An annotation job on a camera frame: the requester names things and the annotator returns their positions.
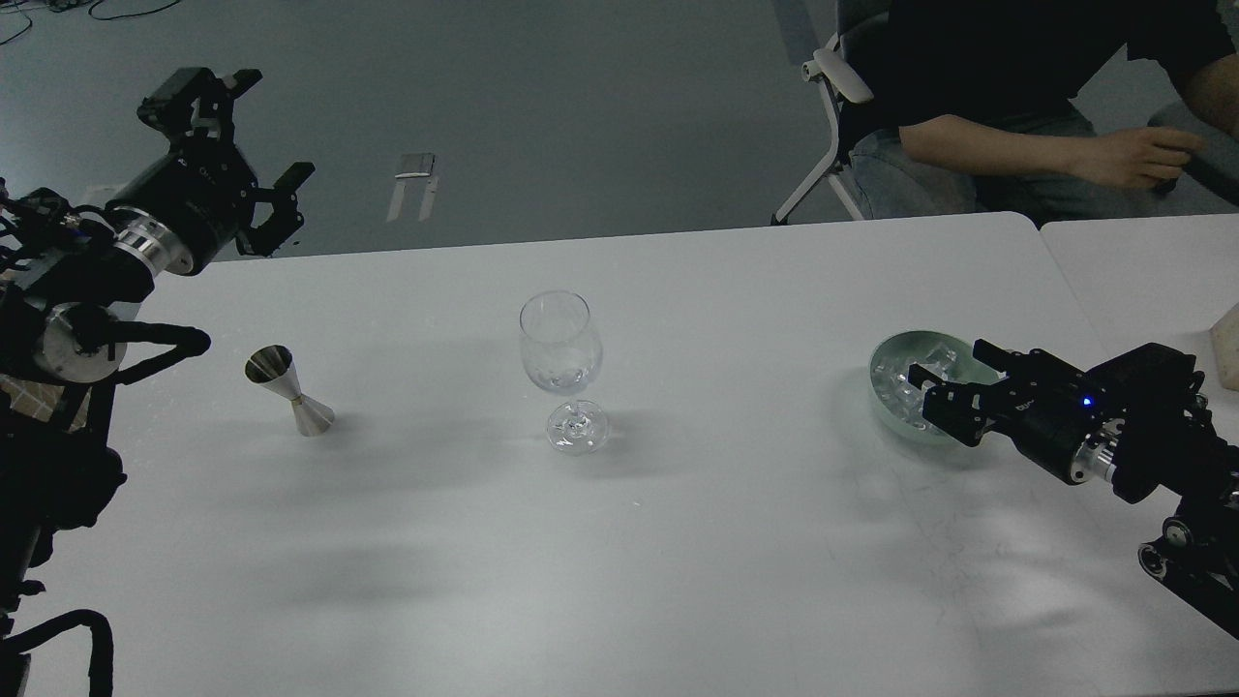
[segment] person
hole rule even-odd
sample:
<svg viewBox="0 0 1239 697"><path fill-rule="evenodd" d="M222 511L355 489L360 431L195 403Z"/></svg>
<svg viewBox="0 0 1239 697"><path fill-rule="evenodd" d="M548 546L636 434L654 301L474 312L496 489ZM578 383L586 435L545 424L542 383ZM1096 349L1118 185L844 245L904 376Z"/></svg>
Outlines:
<svg viewBox="0 0 1239 697"><path fill-rule="evenodd" d="M893 0L887 37L890 61L870 78L886 128L851 151L872 217L1150 214L1155 189L1204 140L1172 128L1098 135L1070 104L1124 45L1239 139L1239 57L1214 0Z"/></svg>

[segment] hand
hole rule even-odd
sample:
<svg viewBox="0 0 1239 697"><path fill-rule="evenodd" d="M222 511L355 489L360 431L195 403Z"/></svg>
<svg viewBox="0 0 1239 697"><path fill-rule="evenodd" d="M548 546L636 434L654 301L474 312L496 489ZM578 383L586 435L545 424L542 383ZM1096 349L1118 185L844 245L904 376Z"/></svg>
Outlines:
<svg viewBox="0 0 1239 697"><path fill-rule="evenodd" d="M1152 188L1178 178L1204 139L1173 128L1130 128L1072 144L1068 173L1110 188Z"/></svg>

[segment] bowl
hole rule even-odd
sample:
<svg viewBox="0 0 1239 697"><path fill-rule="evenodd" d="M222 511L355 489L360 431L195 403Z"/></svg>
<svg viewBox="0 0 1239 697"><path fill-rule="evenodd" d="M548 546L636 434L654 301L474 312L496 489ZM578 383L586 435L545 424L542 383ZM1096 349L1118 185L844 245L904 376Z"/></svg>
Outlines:
<svg viewBox="0 0 1239 697"><path fill-rule="evenodd" d="M940 331L904 331L875 348L869 360L869 396L878 421L914 443L955 443L921 416L924 392L907 383L912 364L949 383L994 385L1000 378L997 371L974 359L970 344Z"/></svg>

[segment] glass base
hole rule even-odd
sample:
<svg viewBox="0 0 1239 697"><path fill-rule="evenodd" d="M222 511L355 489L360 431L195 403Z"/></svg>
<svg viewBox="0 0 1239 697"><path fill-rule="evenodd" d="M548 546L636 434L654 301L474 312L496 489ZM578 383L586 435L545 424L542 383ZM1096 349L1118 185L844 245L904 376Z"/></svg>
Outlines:
<svg viewBox="0 0 1239 697"><path fill-rule="evenodd" d="M546 421L546 438L560 453L582 456L602 447L611 435L611 425L602 409L579 400L560 405Z"/></svg>

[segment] black shirt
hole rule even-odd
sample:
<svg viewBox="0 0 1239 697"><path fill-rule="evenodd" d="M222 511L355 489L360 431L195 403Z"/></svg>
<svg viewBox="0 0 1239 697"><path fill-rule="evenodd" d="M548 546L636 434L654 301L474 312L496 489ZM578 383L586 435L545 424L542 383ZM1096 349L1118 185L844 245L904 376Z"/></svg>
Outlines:
<svg viewBox="0 0 1239 697"><path fill-rule="evenodd" d="M1214 0L893 0L873 90L895 125L1058 111L1124 45L1172 78L1235 52Z"/></svg>

